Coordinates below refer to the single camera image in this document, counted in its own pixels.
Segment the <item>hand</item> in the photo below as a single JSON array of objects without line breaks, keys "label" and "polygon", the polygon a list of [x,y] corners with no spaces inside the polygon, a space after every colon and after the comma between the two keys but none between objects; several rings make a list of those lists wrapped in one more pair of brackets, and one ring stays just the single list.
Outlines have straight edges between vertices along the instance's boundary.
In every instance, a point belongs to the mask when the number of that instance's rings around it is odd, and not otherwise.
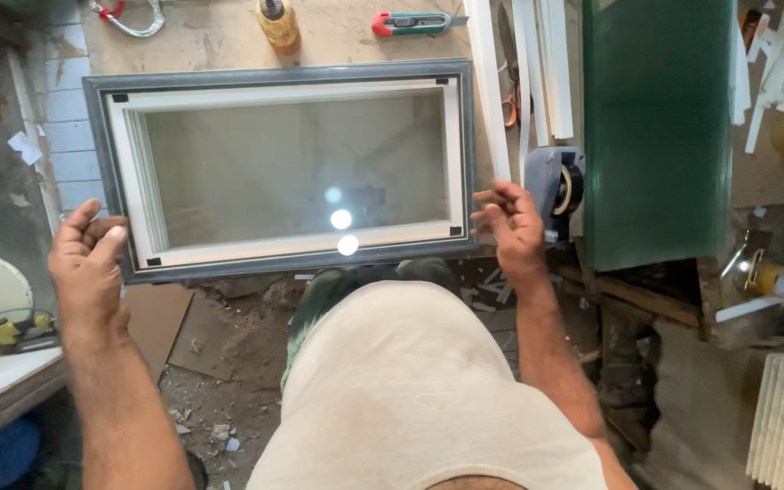
[{"label": "hand", "polygon": [[81,204],[53,237],[47,268],[59,293],[59,318],[66,351],[125,333],[129,312],[120,302],[118,263],[126,241],[123,216],[93,220],[98,199]]},{"label": "hand", "polygon": [[507,281],[520,298],[531,294],[546,276],[544,224],[534,208],[531,194],[511,182],[495,180],[494,188],[474,193],[485,207],[470,217],[480,233],[492,233],[498,242],[497,257]]}]

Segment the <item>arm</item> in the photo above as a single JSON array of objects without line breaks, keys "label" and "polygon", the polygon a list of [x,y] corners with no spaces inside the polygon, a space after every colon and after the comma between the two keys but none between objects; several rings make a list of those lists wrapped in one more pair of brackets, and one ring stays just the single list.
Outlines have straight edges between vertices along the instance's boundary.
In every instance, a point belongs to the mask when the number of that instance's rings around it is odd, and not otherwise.
[{"label": "arm", "polygon": [[186,454],[120,302],[125,218],[93,221],[100,207],[90,200],[72,213],[47,259],[83,432],[83,487],[192,490]]},{"label": "arm", "polygon": [[491,190],[474,194],[485,209],[471,217],[493,233],[498,264],[517,295],[517,337],[522,381],[559,407],[572,426],[598,452],[610,490],[636,488],[607,441],[594,388],[573,357],[564,334],[561,311],[543,254],[544,226],[528,191],[496,181]]}]

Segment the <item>white inner frame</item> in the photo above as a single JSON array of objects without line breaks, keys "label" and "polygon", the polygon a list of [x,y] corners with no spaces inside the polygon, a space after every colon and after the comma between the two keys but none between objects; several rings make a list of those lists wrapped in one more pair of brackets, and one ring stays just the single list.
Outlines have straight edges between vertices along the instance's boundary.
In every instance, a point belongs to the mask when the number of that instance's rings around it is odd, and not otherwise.
[{"label": "white inner frame", "polygon": [[[442,91],[443,94],[448,220],[168,248],[165,218],[143,113],[382,98],[429,91]],[[446,84],[437,84],[436,78],[421,78],[130,93],[127,102],[114,102],[113,95],[106,95],[105,103],[110,115],[125,205],[129,210],[130,229],[137,252],[136,270],[146,269],[147,259],[151,258],[160,259],[162,266],[174,266],[337,250],[338,241],[345,235],[354,235],[360,247],[449,238],[451,227],[463,228],[467,222],[462,195],[464,176],[458,83],[455,78],[449,78]]]}]

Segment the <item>white tiled wall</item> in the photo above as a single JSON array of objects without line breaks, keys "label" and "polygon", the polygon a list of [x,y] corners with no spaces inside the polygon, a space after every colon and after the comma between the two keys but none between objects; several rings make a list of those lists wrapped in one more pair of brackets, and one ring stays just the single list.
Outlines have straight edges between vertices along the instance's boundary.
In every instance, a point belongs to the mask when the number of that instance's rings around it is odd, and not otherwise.
[{"label": "white tiled wall", "polygon": [[93,131],[86,111],[82,78],[90,74],[86,39],[77,0],[51,0],[51,27],[38,33],[27,59],[27,71],[38,96],[53,177],[63,214],[93,197],[102,200]]}]

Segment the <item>glass pane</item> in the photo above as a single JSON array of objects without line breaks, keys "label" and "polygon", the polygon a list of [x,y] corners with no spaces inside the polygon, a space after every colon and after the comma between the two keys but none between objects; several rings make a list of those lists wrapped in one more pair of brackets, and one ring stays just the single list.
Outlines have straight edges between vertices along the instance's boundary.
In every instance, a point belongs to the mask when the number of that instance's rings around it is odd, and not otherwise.
[{"label": "glass pane", "polygon": [[713,255],[730,195],[734,2],[583,2],[584,237],[596,270]]},{"label": "glass pane", "polygon": [[146,113],[168,247],[445,221],[443,114],[440,87]]}]

